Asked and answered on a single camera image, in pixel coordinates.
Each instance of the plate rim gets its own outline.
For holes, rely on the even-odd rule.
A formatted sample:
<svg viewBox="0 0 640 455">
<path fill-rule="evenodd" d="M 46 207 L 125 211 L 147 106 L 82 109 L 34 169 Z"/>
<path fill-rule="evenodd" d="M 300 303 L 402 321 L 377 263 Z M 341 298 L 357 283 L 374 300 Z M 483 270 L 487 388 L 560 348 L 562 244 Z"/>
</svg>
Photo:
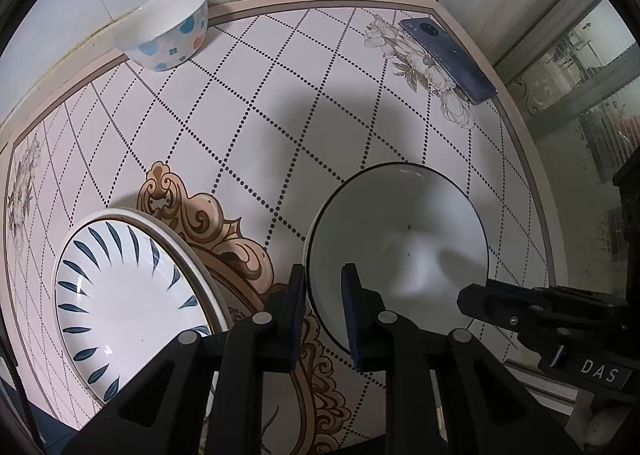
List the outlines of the plate rim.
<svg viewBox="0 0 640 455">
<path fill-rule="evenodd" d="M 202 313 L 207 320 L 207 324 L 209 324 L 212 334 L 228 331 L 230 324 L 233 324 L 233 320 L 228 312 L 225 300 L 222 297 L 222 293 L 220 292 L 216 281 L 207 271 L 202 261 L 196 256 L 195 252 L 193 250 L 190 250 L 191 248 L 188 246 L 188 244 L 184 242 L 184 240 L 180 238 L 178 233 L 176 233 L 169 226 L 154 218 L 152 215 L 148 215 L 132 208 L 105 208 L 90 213 L 86 217 L 80 219 L 78 223 L 71 229 L 69 229 L 69 231 L 66 233 L 66 236 L 62 241 L 62 245 L 56 253 L 56 258 L 53 263 L 51 274 L 53 292 L 52 304 L 53 313 L 56 317 L 56 333 L 58 334 L 58 340 L 60 341 L 60 344 L 64 347 L 67 364 L 71 366 L 76 379 L 78 379 L 80 384 L 101 408 L 105 406 L 106 403 L 95 393 L 93 388 L 91 388 L 89 384 L 84 380 L 84 377 L 82 377 L 82 375 L 78 371 L 78 368 L 76 368 L 76 365 L 73 362 L 72 356 L 68 351 L 68 347 L 66 346 L 64 337 L 62 335 L 60 320 L 58 318 L 58 293 L 56 291 L 56 279 L 58 268 L 60 266 L 60 262 L 62 261 L 63 253 L 66 251 L 66 248 L 73 237 L 76 236 L 76 234 L 80 232 L 81 229 L 85 228 L 89 224 L 106 220 L 116 220 L 119 222 L 127 223 L 129 225 L 134 225 L 136 229 L 142 231 L 143 233 L 146 233 L 146 235 L 149 235 L 155 241 L 158 241 L 158 243 L 162 246 L 164 252 L 169 255 L 174 263 L 178 264 L 180 270 L 183 271 L 183 275 L 185 275 L 186 271 L 186 269 L 184 268 L 185 266 L 188 270 L 191 270 L 191 272 L 194 274 L 194 278 L 197 279 L 197 285 L 196 280 L 190 279 L 191 277 L 184 276 L 184 279 L 185 281 L 187 281 L 187 283 L 193 290 L 193 293 L 196 295 L 198 302 L 201 304 Z M 169 251 L 167 251 L 167 243 L 171 245 L 171 247 L 173 247 L 174 250 L 178 253 L 178 255 L 176 255 L 178 259 L 174 258 L 174 255 L 171 255 Z M 216 378 L 214 377 L 211 388 L 215 387 L 215 383 Z"/>
<path fill-rule="evenodd" d="M 324 332 L 326 332 L 326 334 L 331 338 L 331 340 L 334 342 L 335 345 L 338 346 L 339 349 L 341 349 L 343 352 L 351 355 L 351 353 L 349 352 L 349 349 L 347 347 L 345 347 L 344 345 L 342 345 L 335 337 L 334 335 L 331 333 L 331 331 L 329 330 L 329 328 L 324 324 L 324 321 L 322 320 L 322 316 L 321 314 L 318 312 L 318 307 L 316 306 L 316 302 L 314 300 L 314 295 L 312 292 L 312 284 L 311 284 L 311 273 L 310 273 L 310 269 L 309 269 L 309 264 L 310 264 L 310 260 L 311 260 L 311 247 L 313 245 L 314 242 L 314 238 L 316 236 L 316 230 L 318 229 L 318 225 L 320 223 L 320 220 L 322 218 L 322 215 L 324 215 L 325 210 L 329 207 L 329 204 L 331 204 L 331 201 L 337 196 L 338 193 L 340 193 L 340 191 L 347 186 L 351 181 L 353 181 L 356 177 L 359 177 L 360 175 L 366 174 L 368 172 L 371 172 L 372 170 L 376 170 L 378 168 L 382 168 L 385 166 L 414 166 L 417 167 L 420 170 L 428 170 L 429 172 L 433 172 L 436 175 L 439 175 L 440 177 L 444 178 L 445 180 L 449 181 L 450 184 L 452 184 L 466 199 L 466 201 L 469 203 L 469 206 L 472 207 L 474 213 L 476 214 L 476 217 L 478 218 L 478 222 L 480 223 L 480 228 L 482 229 L 482 235 L 484 236 L 484 244 L 485 244 L 485 249 L 486 249 L 486 277 L 485 278 L 489 278 L 489 242 L 486 238 L 486 231 L 484 229 L 484 225 L 482 224 L 482 219 L 480 218 L 480 215 L 478 214 L 478 211 L 476 210 L 476 207 L 473 205 L 473 203 L 471 202 L 471 199 L 469 199 L 469 197 L 466 195 L 466 193 L 464 193 L 462 191 L 462 188 L 460 188 L 460 186 L 458 186 L 455 182 L 453 182 L 452 180 L 450 180 L 449 177 L 447 177 L 446 175 L 444 175 L 442 172 L 438 172 L 437 170 L 434 170 L 433 168 L 429 167 L 429 166 L 425 166 L 424 164 L 418 164 L 417 162 L 410 162 L 410 161 L 389 161 L 389 162 L 380 162 L 378 164 L 374 164 L 373 166 L 369 166 L 368 168 L 365 168 L 364 170 L 360 170 L 359 172 L 356 172 L 355 174 L 351 175 L 350 178 L 348 178 L 345 182 L 341 183 L 340 186 L 338 186 L 338 188 L 335 189 L 335 191 L 329 196 L 329 198 L 324 202 L 324 204 L 322 205 L 321 209 L 319 210 L 319 212 L 316 214 L 313 222 L 311 222 L 311 226 L 309 228 L 309 232 L 307 234 L 308 240 L 305 241 L 305 248 L 303 250 L 303 263 L 305 266 L 305 277 L 307 280 L 307 293 L 308 293 L 308 297 L 309 297 L 309 303 L 311 304 L 311 307 L 314 311 L 314 314 L 316 315 L 316 318 L 318 318 L 318 321 L 320 323 L 320 326 L 322 327 L 322 329 L 324 330 Z"/>
</svg>

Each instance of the smartphone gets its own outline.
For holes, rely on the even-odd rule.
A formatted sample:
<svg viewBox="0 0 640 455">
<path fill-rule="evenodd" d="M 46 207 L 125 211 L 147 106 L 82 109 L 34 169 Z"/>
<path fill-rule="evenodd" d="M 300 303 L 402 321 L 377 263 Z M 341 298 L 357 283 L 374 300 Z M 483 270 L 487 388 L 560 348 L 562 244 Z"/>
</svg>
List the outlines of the smartphone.
<svg viewBox="0 0 640 455">
<path fill-rule="evenodd" d="M 474 105 L 497 94 L 478 64 L 430 18 L 400 20 L 402 28 L 451 76 Z"/>
</svg>

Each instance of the plate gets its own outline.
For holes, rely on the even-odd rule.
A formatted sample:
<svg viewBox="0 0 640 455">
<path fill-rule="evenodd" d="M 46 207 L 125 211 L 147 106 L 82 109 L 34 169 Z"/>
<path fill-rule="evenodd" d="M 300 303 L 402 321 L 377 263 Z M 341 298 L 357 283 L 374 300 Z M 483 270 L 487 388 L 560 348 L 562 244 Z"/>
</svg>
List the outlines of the plate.
<svg viewBox="0 0 640 455">
<path fill-rule="evenodd" d="M 162 223 L 108 209 L 79 223 L 64 244 L 53 272 L 58 333 L 98 402 L 110 400 L 181 331 L 228 330 L 215 283 Z"/>
<path fill-rule="evenodd" d="M 383 163 L 357 173 L 329 197 L 308 236 L 310 300 L 345 351 L 345 263 L 356 264 L 362 286 L 379 292 L 388 310 L 442 334 L 469 325 L 458 292 L 488 276 L 486 236 L 473 205 L 444 175 L 418 164 Z"/>
</svg>

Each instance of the bowl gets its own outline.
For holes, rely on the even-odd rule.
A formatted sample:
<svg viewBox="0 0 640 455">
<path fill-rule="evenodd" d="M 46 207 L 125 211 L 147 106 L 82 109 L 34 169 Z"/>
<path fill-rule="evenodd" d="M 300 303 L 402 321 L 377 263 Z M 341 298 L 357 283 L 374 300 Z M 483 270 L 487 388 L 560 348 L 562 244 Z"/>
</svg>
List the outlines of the bowl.
<svg viewBox="0 0 640 455">
<path fill-rule="evenodd" d="M 135 210 L 109 208 L 79 222 L 62 244 L 52 279 L 67 361 L 100 404 L 181 331 L 209 335 L 232 324 L 193 250 Z"/>
<path fill-rule="evenodd" d="M 467 327 L 458 292 L 484 285 L 484 228 L 465 194 L 444 175 L 406 162 L 357 173 L 324 204 L 307 235 L 310 301 L 322 326 L 348 352 L 340 270 L 356 264 L 365 289 L 385 308 L 423 330 L 447 334 Z"/>
<path fill-rule="evenodd" d="M 207 32 L 207 0 L 150 0 L 114 29 L 114 45 L 147 69 L 186 61 Z"/>
</svg>

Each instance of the table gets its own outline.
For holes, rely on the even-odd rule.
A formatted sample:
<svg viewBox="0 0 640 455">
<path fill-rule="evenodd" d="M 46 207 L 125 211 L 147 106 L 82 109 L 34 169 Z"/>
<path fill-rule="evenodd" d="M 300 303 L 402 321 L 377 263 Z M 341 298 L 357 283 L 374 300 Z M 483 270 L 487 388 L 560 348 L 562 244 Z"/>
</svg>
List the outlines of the table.
<svg viewBox="0 0 640 455">
<path fill-rule="evenodd" d="M 399 31 L 402 18 L 425 15 L 447 29 L 439 9 L 272 0 L 210 20 L 202 49 L 178 68 L 116 58 L 43 108 L 11 143 L 6 189 L 10 305 L 37 381 L 28 393 L 76 428 L 99 409 L 58 342 L 50 273 L 69 228 L 107 206 L 138 207 L 176 229 L 239 319 L 286 283 L 340 183 L 380 162 L 416 162 L 476 207 L 491 277 L 553 282 L 552 213 L 540 210 L 500 99 L 461 102 Z M 496 327 L 470 330 L 503 361 L 523 348 Z M 355 370 L 308 308 L 296 370 L 265 378 L 263 449 L 324 453 L 380 435 L 384 390 L 384 375 Z"/>
</svg>

